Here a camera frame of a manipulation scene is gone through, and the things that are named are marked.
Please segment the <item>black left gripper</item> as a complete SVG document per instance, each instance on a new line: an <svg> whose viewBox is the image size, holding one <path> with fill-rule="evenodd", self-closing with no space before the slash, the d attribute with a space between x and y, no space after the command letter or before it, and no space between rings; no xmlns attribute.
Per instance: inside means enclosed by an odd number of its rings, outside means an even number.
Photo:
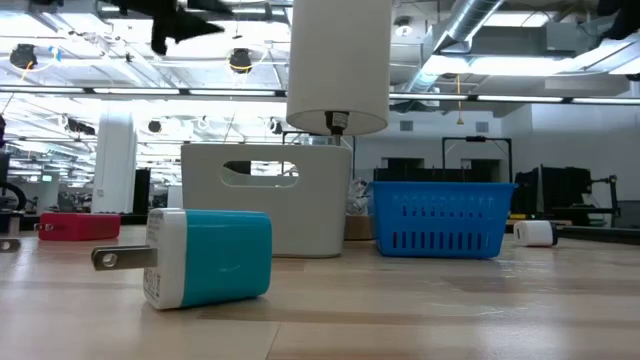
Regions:
<svg viewBox="0 0 640 360"><path fill-rule="evenodd" d="M222 33L225 29L209 23L184 9L177 9L176 0L107 0L119 8L122 14L129 10L153 18L151 49L158 55L167 53L166 39L176 44L191 38ZM187 0L187 7L218 14L232 14L232 9L222 0Z"/></svg>

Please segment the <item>white shade wooden table lamp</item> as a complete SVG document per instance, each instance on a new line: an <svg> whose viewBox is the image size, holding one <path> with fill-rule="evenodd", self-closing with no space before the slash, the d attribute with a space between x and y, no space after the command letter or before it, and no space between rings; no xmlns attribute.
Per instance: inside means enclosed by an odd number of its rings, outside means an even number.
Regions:
<svg viewBox="0 0 640 360"><path fill-rule="evenodd" d="M339 141L388 126L391 20L391 0L294 0L286 121L333 140L292 149L304 240L343 241L352 155Z"/></svg>

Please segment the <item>white charger black end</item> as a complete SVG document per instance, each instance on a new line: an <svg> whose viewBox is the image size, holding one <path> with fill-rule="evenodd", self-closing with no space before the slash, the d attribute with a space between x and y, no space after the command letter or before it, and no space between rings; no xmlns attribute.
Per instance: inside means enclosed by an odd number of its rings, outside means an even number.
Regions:
<svg viewBox="0 0 640 360"><path fill-rule="evenodd" d="M553 247L558 243L555 226L549 221L527 220L513 226L516 242L524 247Z"/></svg>

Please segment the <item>crinkled clear plastic wrap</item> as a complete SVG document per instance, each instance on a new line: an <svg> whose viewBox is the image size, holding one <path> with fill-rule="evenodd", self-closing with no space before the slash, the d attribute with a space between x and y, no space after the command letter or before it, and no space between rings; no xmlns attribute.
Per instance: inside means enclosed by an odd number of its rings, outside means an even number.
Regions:
<svg viewBox="0 0 640 360"><path fill-rule="evenodd" d="M372 185L364 179L351 181L347 193L346 214L349 216L366 216L369 213L369 200Z"/></svg>

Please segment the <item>white round column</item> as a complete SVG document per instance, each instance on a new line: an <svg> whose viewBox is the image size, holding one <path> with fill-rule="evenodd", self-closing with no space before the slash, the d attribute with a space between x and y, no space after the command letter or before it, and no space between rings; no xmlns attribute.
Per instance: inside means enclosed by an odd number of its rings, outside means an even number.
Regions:
<svg viewBox="0 0 640 360"><path fill-rule="evenodd" d="M133 114L105 109L99 120L91 210L129 213L133 209L137 132Z"/></svg>

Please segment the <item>blue white wall charger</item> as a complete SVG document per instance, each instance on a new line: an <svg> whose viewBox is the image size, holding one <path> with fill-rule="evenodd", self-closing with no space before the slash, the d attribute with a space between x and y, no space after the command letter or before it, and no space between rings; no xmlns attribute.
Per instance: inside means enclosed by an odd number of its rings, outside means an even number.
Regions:
<svg viewBox="0 0 640 360"><path fill-rule="evenodd" d="M97 271L141 269L157 310L256 298L270 286L272 225L261 212L154 209L143 245L96 247L91 261Z"/></svg>

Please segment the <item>black cabinets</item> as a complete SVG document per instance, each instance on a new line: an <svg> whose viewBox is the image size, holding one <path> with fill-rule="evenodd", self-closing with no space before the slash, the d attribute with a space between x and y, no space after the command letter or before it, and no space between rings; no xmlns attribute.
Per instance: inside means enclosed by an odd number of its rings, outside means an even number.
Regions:
<svg viewBox="0 0 640 360"><path fill-rule="evenodd" d="M440 169L427 168L421 158L383 158L382 167L373 171L377 182L438 182L443 180Z"/></svg>

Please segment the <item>blue slotted plastic basket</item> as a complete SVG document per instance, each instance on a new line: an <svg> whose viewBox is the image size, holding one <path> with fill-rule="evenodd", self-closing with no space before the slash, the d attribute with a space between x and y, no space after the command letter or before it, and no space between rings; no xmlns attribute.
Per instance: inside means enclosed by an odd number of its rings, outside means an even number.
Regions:
<svg viewBox="0 0 640 360"><path fill-rule="evenodd" d="M368 213L388 257L491 259L500 254L513 183L373 182Z"/></svg>

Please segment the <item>grey rectangular air duct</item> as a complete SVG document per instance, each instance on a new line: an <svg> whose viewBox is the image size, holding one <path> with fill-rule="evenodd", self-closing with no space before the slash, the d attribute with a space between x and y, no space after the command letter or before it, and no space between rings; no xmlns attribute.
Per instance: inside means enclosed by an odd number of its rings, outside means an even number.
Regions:
<svg viewBox="0 0 640 360"><path fill-rule="evenodd" d="M583 26L550 23L541 27L483 26L469 40L456 42L449 36L437 54L464 56L575 57L593 50L600 36Z"/></svg>

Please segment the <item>silver round air duct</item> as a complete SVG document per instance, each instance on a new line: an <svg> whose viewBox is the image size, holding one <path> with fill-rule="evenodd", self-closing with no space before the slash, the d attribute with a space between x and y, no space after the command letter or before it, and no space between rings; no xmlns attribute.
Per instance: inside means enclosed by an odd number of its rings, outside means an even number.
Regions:
<svg viewBox="0 0 640 360"><path fill-rule="evenodd" d="M408 93L426 93L439 74L432 61L434 56L466 55L473 37L499 9L505 0L456 0L450 16L432 25L420 45L422 67L403 88Z"/></svg>

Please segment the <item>black gantry frame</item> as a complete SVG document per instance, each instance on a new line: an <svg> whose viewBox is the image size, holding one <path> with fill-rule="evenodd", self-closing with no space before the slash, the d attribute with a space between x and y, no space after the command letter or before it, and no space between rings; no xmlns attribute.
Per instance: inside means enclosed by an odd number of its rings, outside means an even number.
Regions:
<svg viewBox="0 0 640 360"><path fill-rule="evenodd" d="M446 170L446 160L447 160L447 152L449 151L446 147L448 141L463 141L466 143L493 143L499 149L502 149L497 143L504 142L507 145L507 159L508 159L508 179L509 182L514 182L514 174L513 174L513 141L511 138L495 138L495 137L485 137L485 136L464 136L464 137L442 137L441 138L441 169Z"/></svg>

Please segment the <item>black machine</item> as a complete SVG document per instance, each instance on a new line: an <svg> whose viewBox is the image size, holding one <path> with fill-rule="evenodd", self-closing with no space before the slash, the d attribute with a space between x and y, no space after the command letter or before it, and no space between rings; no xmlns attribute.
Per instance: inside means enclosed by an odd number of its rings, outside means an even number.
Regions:
<svg viewBox="0 0 640 360"><path fill-rule="evenodd" d="M614 226L621 215L616 175L595 179L589 169L540 165L529 172L517 173L515 184L512 214L531 219L567 220L575 226L592 226L591 215L609 217L610 225ZM611 204L608 207L586 200L598 184L609 188Z"/></svg>

